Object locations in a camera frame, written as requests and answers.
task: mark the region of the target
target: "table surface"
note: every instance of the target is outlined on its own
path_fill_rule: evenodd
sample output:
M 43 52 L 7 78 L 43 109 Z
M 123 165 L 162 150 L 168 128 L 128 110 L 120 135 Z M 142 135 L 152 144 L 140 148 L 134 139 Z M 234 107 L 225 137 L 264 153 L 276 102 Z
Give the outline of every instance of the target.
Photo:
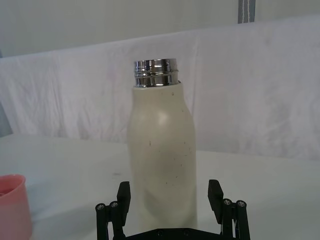
M 209 151 L 196 161 L 198 229 L 220 231 L 207 199 L 217 179 L 247 202 L 251 239 L 319 239 L 320 162 Z M 16 134 L 0 138 L 0 175 L 10 173 L 27 178 L 33 240 L 95 240 L 95 205 L 132 179 L 125 144 Z M 132 195 L 127 236 L 139 232 Z

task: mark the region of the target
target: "water bottle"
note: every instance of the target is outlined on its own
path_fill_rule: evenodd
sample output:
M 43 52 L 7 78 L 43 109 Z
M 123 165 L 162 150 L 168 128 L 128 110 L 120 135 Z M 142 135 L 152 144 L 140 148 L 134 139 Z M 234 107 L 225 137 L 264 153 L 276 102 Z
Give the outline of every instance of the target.
M 176 59 L 135 62 L 127 141 L 142 231 L 196 228 L 196 143 Z

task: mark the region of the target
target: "white cloth backdrop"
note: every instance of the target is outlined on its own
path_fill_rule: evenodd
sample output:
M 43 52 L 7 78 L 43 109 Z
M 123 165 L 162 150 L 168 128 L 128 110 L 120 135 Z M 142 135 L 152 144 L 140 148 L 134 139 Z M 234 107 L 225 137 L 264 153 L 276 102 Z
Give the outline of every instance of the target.
M 133 61 L 177 58 L 197 149 L 320 160 L 320 16 L 0 60 L 14 133 L 125 142 Z

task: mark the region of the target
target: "screw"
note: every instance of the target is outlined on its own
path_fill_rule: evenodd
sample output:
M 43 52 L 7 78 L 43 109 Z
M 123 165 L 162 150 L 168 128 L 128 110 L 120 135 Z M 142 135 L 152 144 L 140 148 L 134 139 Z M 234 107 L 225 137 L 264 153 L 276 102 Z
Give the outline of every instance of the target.
M 230 201 L 229 199 L 225 199 L 225 200 L 223 201 L 223 203 L 224 203 L 225 205 L 230 205 L 230 204 L 231 204 L 231 201 Z
M 159 230 L 157 233 L 156 233 L 159 237 L 162 237 L 164 235 L 164 232 L 162 230 Z
M 244 206 L 246 206 L 246 203 L 244 201 L 238 201 L 238 205 L 240 207 L 244 207 Z
M 188 229 L 184 230 L 183 234 L 188 237 L 189 236 L 189 230 Z
M 117 207 L 117 206 L 118 206 L 118 203 L 117 203 L 117 202 L 113 202 L 113 203 L 110 204 L 110 207 L 112 207 L 112 208 L 115 208 L 115 207 Z
M 104 208 L 105 208 L 105 205 L 103 203 L 101 203 L 98 206 L 96 206 L 97 210 L 101 210 L 101 209 L 104 209 Z

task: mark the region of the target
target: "pink container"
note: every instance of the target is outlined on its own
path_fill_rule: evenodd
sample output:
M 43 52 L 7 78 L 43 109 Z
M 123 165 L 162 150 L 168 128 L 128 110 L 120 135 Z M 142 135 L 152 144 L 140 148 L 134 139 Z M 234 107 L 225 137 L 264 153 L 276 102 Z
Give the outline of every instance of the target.
M 0 176 L 0 240 L 29 240 L 32 235 L 25 182 L 18 174 Z

